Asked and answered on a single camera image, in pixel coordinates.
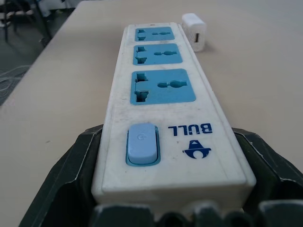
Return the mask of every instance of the white power strip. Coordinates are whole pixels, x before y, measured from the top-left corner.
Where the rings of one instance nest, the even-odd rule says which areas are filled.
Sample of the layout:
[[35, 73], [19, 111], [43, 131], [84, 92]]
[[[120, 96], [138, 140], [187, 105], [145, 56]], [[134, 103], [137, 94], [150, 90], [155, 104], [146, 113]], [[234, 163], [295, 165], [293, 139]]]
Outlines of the white power strip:
[[176, 23], [124, 30], [92, 184], [98, 203], [156, 213], [240, 208], [255, 176]]

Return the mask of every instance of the blue outlet faceplate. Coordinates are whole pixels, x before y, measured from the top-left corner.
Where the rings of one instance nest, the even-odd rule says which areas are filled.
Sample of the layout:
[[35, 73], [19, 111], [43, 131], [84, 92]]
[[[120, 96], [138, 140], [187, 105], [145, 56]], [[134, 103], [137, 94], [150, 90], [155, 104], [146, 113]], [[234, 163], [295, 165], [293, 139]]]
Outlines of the blue outlet faceplate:
[[193, 102], [196, 96], [184, 69], [132, 73], [131, 104]]
[[134, 47], [134, 65], [181, 63], [176, 44], [138, 45]]
[[173, 40], [175, 36], [170, 27], [147, 27], [136, 29], [135, 41]]

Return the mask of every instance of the light blue switch button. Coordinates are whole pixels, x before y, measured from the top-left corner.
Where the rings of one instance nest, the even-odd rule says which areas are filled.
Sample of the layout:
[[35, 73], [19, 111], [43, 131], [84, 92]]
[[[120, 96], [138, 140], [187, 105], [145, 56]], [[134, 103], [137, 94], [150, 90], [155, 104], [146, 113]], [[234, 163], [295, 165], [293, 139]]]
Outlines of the light blue switch button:
[[127, 154], [129, 161], [133, 164], [150, 164], [157, 160], [155, 125], [142, 123], [130, 127]]

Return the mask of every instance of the table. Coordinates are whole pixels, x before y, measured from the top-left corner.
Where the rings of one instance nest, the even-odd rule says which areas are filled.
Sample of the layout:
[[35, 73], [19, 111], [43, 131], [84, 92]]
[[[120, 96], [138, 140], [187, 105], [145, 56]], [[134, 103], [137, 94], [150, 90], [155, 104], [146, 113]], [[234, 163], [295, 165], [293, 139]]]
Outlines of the table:
[[303, 15], [276, 0], [114, 0], [80, 3], [0, 109], [0, 222], [16, 226], [51, 167], [102, 124], [123, 29], [208, 25], [197, 57], [232, 127], [258, 133], [303, 171]]

